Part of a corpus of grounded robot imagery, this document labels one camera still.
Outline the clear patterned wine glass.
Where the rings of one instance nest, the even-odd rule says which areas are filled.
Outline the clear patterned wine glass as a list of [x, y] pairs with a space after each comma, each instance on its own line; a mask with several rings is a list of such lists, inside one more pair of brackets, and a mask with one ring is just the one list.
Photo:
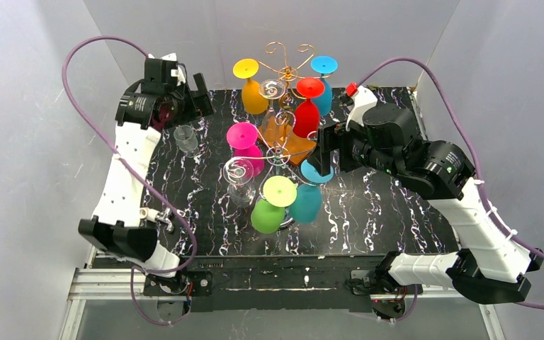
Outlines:
[[173, 133], [176, 146], [187, 156], [194, 157], [198, 153], [198, 140], [195, 129], [190, 125], [176, 126]]

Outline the teal blue wine glass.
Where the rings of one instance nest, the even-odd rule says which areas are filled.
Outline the teal blue wine glass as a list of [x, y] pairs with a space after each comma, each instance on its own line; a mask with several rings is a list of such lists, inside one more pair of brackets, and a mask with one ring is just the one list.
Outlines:
[[321, 175], [307, 160], [300, 165], [302, 177], [306, 183], [297, 187], [297, 197], [289, 206], [289, 216], [299, 223], [312, 223], [316, 220], [322, 206], [322, 191], [320, 186], [334, 177], [334, 170], [327, 175]]

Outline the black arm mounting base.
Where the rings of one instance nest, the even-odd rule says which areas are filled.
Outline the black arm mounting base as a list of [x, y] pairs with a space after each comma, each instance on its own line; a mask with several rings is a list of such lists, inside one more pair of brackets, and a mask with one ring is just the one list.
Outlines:
[[420, 285], [375, 278], [375, 255], [198, 256], [175, 278], [147, 276], [144, 295], [195, 313], [226, 310], [348, 310], [384, 319], [405, 314]]

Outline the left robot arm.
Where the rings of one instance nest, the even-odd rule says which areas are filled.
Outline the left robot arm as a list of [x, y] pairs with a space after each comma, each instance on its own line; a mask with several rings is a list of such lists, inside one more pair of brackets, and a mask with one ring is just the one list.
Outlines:
[[174, 53], [144, 62], [144, 76], [120, 97], [115, 142], [101, 198], [79, 234], [98, 250], [131, 261], [163, 278], [175, 276], [180, 258], [165, 248], [155, 229], [141, 227], [145, 179], [164, 130], [213, 114], [201, 73], [190, 90]]

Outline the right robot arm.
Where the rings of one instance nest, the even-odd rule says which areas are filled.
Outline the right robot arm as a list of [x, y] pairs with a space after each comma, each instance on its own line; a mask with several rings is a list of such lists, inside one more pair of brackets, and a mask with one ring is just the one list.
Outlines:
[[367, 288], [392, 291], [408, 285], [452, 288], [483, 305], [523, 302], [531, 282], [526, 272], [541, 262], [503, 234], [482, 204], [475, 168], [457, 145], [425, 140], [413, 112], [386, 103], [364, 111], [361, 122], [345, 120], [320, 126], [308, 157], [314, 170], [330, 172], [330, 154], [339, 168], [362, 166], [396, 178], [442, 214], [455, 230], [461, 249], [439, 255], [388, 252], [363, 279]]

